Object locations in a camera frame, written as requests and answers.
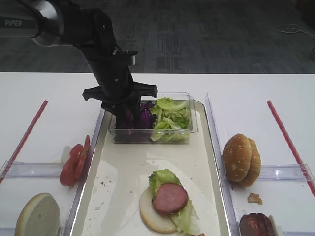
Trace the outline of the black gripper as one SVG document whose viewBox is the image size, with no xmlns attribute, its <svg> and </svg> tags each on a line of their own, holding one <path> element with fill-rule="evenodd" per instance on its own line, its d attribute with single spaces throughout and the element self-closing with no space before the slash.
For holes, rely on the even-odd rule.
<svg viewBox="0 0 315 236">
<path fill-rule="evenodd" d="M 83 50 L 82 54 L 98 82 L 97 87 L 83 91 L 83 98 L 86 101 L 99 100 L 102 102 L 103 109 L 116 114 L 117 129 L 127 128 L 126 108 L 128 108 L 133 114 L 134 128 L 139 128 L 141 97 L 156 98 L 157 86 L 135 82 L 129 66 L 114 62 L 112 54 L 103 55 L 97 50 Z"/>
</svg>

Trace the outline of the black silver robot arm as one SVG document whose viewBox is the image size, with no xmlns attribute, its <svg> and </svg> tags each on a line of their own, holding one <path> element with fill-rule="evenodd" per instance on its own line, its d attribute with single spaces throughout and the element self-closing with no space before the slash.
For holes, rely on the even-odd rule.
<svg viewBox="0 0 315 236">
<path fill-rule="evenodd" d="M 110 17 L 100 9 L 82 9 L 69 0 L 39 0 L 0 12 L 2 38 L 31 38 L 42 47 L 72 46 L 85 58 L 98 86 L 83 91 L 85 100 L 101 102 L 119 128 L 150 129 L 153 116 L 141 106 L 143 96 L 156 97 L 155 85 L 135 82 L 129 70 L 136 51 L 123 51 Z"/>
</svg>

